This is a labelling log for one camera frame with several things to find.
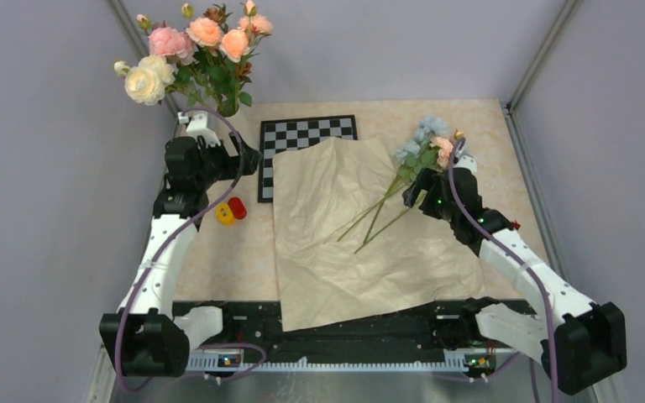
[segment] chessboard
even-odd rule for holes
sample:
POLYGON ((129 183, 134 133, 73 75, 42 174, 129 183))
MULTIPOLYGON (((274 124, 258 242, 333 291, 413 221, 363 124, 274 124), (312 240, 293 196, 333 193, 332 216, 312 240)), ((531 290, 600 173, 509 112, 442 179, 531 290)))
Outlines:
POLYGON ((273 157, 283 151, 305 149, 331 137, 356 140, 354 115, 268 120, 260 123, 258 202, 273 202, 273 157))

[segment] white vase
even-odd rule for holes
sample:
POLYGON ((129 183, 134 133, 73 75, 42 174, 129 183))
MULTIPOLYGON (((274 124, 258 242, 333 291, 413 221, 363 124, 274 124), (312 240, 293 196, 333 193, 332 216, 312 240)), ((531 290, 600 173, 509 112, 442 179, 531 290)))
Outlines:
MULTIPOLYGON (((233 115, 226 118, 239 132, 241 139, 246 142, 252 149, 259 149, 260 146, 260 134, 258 131, 253 130, 251 122, 249 120, 250 108, 245 105, 240 105, 239 110, 233 115)), ((228 134, 231 132, 231 129, 226 126, 224 122, 219 118, 213 118, 213 131, 216 132, 216 135, 228 143, 228 134)))

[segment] table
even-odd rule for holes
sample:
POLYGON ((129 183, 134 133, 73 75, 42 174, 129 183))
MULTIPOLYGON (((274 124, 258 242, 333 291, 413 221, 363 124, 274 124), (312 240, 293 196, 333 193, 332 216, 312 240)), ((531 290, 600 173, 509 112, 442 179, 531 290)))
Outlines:
MULTIPOLYGON (((497 99, 261 103, 254 105, 253 128, 262 120, 353 114, 359 139, 380 139, 390 152, 410 139, 425 115, 444 119, 451 130, 466 133, 469 152, 477 159, 479 193, 484 204, 522 226, 528 246, 547 261, 520 166, 497 99)), ((229 185, 208 191, 214 200, 229 185)), ((175 301, 276 301, 278 281, 273 241, 273 205, 259 204, 258 174, 245 176, 231 196, 238 196, 249 215, 224 227, 213 214, 203 218, 176 286, 175 301)), ((492 267, 482 264, 484 289, 475 297, 515 299, 520 296, 492 267)))

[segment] crumpled paper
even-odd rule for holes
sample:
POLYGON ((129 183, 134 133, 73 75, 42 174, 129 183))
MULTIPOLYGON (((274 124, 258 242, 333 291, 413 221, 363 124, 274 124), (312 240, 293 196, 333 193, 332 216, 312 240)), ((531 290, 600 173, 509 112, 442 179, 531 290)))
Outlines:
MULTIPOLYGON (((277 154, 273 167, 284 331, 465 298, 483 287, 476 256, 446 222, 417 208, 357 254, 374 214, 336 242, 395 177, 379 140, 331 138, 277 154)), ((386 202, 373 233, 404 209, 400 191, 386 202)))

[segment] yellow object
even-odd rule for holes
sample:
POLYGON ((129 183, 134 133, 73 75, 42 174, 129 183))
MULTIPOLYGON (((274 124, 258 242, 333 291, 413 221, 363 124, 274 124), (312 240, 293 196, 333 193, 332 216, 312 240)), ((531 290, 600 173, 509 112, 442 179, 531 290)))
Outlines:
POLYGON ((236 217, 233 216, 231 212, 231 207, 226 203, 221 203, 216 206, 216 218, 223 225, 232 225, 236 222, 236 217))

